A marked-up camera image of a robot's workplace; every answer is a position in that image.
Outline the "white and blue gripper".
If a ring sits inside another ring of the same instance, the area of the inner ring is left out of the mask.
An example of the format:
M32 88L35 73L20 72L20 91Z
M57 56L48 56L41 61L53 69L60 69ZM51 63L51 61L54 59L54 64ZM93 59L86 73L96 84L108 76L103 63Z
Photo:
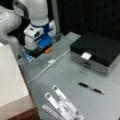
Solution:
M24 30L25 48L34 50L37 47L44 49L52 43L52 37L56 34L55 21L52 20L44 26L33 26L31 24Z

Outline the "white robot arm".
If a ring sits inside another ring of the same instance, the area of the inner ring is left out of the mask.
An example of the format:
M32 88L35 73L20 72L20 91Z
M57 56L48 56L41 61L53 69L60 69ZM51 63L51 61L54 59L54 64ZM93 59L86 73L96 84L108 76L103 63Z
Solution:
M44 49L52 43L56 25L48 18L47 0L13 0L13 9L18 16L30 20L24 30L26 49Z

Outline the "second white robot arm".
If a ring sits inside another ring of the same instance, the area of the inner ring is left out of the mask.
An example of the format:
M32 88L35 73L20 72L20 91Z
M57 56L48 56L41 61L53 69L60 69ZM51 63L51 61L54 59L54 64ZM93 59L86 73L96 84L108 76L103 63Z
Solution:
M18 39L10 35L10 32L17 29L21 23L22 19L13 10L0 5L0 42L11 46L16 59L22 55L22 52Z

